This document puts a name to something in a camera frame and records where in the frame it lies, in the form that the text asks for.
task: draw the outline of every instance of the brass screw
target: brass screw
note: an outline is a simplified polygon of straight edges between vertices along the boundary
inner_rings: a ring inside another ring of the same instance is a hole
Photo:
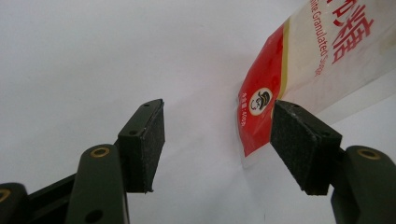
[[[0,189],[0,203],[2,203],[11,194],[9,189]]]
[[[108,147],[99,147],[91,152],[91,156],[94,158],[102,158],[105,157],[108,153],[110,153],[110,149],[108,149]]]
[[[359,155],[361,155],[364,158],[369,159],[369,160],[377,161],[377,160],[381,159],[381,156],[378,153],[376,153],[368,148],[361,148],[358,150],[358,153],[359,153]]]

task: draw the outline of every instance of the logo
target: logo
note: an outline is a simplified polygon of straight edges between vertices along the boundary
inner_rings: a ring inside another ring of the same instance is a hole
[[[253,116],[258,116],[264,111],[265,107],[270,103],[272,98],[272,93],[268,88],[261,88],[254,92],[251,96],[248,109],[250,114]]]

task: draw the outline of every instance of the red packaging label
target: red packaging label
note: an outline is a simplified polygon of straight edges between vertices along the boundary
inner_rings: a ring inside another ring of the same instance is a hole
[[[275,99],[286,85],[281,84],[285,24],[267,39],[238,94],[238,127],[245,157],[270,140]]]

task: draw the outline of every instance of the white background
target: white background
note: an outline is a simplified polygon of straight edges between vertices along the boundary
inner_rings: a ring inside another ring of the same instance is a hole
[[[155,192],[128,195],[133,223],[334,223],[330,196],[301,192],[272,147],[244,169],[236,130],[246,72],[304,2],[2,1],[0,183],[32,193],[73,174],[84,150],[113,143],[140,105],[163,98]],[[396,161],[395,74],[319,115],[343,148]]]

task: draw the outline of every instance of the plastic bag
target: plastic bag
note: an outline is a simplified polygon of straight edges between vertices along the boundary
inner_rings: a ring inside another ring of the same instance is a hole
[[[270,37],[238,94],[244,157],[269,142],[276,99],[318,113],[396,66],[396,4],[310,0]]]

